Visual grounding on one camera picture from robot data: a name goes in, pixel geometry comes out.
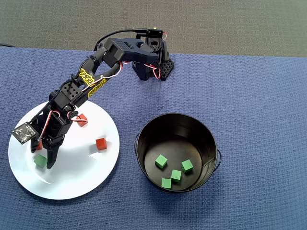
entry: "white wire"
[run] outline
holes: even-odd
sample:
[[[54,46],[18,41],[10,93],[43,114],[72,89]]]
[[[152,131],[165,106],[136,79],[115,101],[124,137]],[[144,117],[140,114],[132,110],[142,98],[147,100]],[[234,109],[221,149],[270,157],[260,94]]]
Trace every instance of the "white wire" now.
[[[100,75],[100,77],[101,77],[100,79],[98,79],[98,80],[94,81],[93,83],[89,84],[87,87],[85,87],[83,90],[81,90],[81,92],[85,91],[88,87],[90,87],[90,86],[93,85],[93,84],[96,84],[97,82],[101,81],[101,80],[104,79],[104,78],[112,78],[112,77],[117,76],[117,75],[121,72],[122,69],[123,69],[123,65],[121,64],[121,65],[120,65],[120,69],[119,69],[119,71],[118,71],[116,74],[114,74],[114,75],[112,75],[112,76],[109,76],[109,77],[104,77],[104,76],[101,74],[101,75]]]
[[[45,130],[46,130],[47,125],[48,125],[48,123],[49,123],[49,119],[50,119],[50,117],[51,117],[52,112],[53,112],[53,111],[51,110],[51,111],[49,112],[49,114],[48,114],[48,117],[47,117],[46,123],[45,123],[45,125],[44,125],[44,128],[43,128],[42,133],[40,134],[40,136],[39,136],[39,138],[38,138],[38,141],[40,141],[40,140],[41,140],[41,138],[43,137],[43,135],[44,135],[44,133],[45,133]]]
[[[160,71],[160,69],[159,69],[159,77],[155,73],[154,69],[153,69],[153,73],[154,73],[155,78],[157,78],[158,80],[161,78],[161,71]]]
[[[164,41],[167,38],[167,33],[163,33],[165,35],[165,38],[163,38],[162,41]]]
[[[80,121],[82,121],[82,122],[86,122],[87,123],[87,120],[85,120],[85,119],[78,119],[78,120],[74,120],[74,119],[70,119],[69,118],[69,114],[71,113],[71,111],[69,111],[68,113],[67,113],[67,118],[69,119],[69,120],[71,120],[71,121],[76,121],[76,122],[80,122]]]
[[[144,64],[144,66],[147,66],[147,67],[152,68],[152,69],[157,69],[157,67],[151,66],[151,65],[147,65],[147,64]]]

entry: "blue tablecloth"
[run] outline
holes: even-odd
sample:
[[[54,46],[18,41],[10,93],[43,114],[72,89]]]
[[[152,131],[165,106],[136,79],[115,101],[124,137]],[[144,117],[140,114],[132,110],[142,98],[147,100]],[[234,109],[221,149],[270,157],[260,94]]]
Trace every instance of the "blue tablecloth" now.
[[[0,48],[0,229],[307,229],[307,58],[172,54],[164,82],[125,65],[90,98],[118,127],[110,176],[72,200],[27,192],[10,170],[10,130],[92,53]],[[202,121],[223,153],[205,185],[180,195],[154,188],[133,150],[168,112]]]

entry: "small cube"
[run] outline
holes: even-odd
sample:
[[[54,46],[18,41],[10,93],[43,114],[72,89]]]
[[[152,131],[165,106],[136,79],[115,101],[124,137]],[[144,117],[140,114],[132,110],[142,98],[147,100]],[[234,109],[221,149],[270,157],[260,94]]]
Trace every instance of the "small cube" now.
[[[84,121],[79,121],[78,124],[79,124],[81,127],[85,126],[85,125],[87,124],[87,118],[86,118],[86,116],[84,116],[83,114],[80,114],[79,117],[80,117],[81,119],[83,119],[83,120],[86,120],[86,122],[84,122]]]
[[[97,139],[96,146],[98,150],[105,150],[106,149],[106,139],[104,138]]]
[[[181,171],[173,169],[171,179],[172,181],[180,182]]]
[[[34,163],[37,164],[39,167],[44,168],[47,165],[47,158],[42,155],[38,155],[35,158]]]
[[[158,158],[154,162],[160,169],[162,169],[166,163],[167,163],[167,158],[164,157],[163,155],[159,155]]]
[[[172,185],[172,180],[171,179],[162,178],[161,186],[163,188],[171,188],[171,185]]]
[[[36,150],[42,150],[43,149],[43,142],[42,140],[39,141]]]
[[[193,169],[193,165],[190,160],[186,160],[181,163],[181,168],[184,173],[187,173]]]

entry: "black cable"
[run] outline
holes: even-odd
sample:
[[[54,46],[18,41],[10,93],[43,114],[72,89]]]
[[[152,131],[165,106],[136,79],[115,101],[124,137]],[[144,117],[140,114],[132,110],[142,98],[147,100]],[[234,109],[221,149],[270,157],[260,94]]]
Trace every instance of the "black cable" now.
[[[34,122],[35,119],[37,119],[37,117],[44,111],[44,109],[46,109],[47,106],[49,106],[51,103],[53,103],[53,101],[56,99],[56,97],[58,96],[59,92],[60,92],[61,89],[63,88],[63,86],[64,86],[65,84],[69,83],[69,82],[72,82],[72,81],[74,81],[74,80],[73,80],[73,79],[69,79],[69,80],[67,80],[66,82],[64,82],[64,83],[60,86],[60,88],[59,88],[59,90],[56,92],[56,94],[55,94],[55,95],[51,98],[51,100],[44,106],[44,108],[42,108],[42,109],[31,119],[30,123]]]
[[[115,34],[118,34],[118,33],[123,33],[123,32],[134,32],[135,30],[133,29],[128,29],[128,30],[118,30],[118,31],[115,31],[115,32],[112,32],[110,34],[107,34],[106,36],[104,36],[103,38],[99,39],[98,42],[96,43],[95,45],[95,48],[94,48],[94,51],[97,51],[97,48],[98,48],[98,45],[99,43],[101,43],[102,40],[106,39],[107,37],[110,37],[112,35],[115,35]]]
[[[15,47],[15,46],[12,46],[12,45],[9,45],[9,44],[4,44],[4,43],[0,43],[0,46]]]

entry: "floor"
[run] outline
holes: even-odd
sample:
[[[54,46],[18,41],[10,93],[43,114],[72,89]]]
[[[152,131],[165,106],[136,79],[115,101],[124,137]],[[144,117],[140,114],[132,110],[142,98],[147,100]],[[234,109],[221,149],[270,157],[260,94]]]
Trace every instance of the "floor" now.
[[[19,47],[92,50],[157,27],[171,53],[307,57],[307,0],[2,0],[0,22]]]

